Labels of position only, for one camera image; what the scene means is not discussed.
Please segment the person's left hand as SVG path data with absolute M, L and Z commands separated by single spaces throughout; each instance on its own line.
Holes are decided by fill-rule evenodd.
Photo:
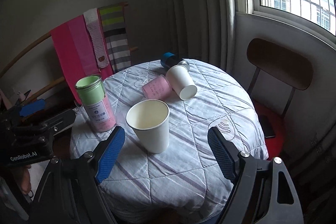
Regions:
M 26 165 L 18 168 L 16 171 L 17 184 L 19 185 L 21 192 L 25 195 L 29 194 L 29 192 L 31 191 L 31 182 L 29 173 L 30 168 L 31 165 Z

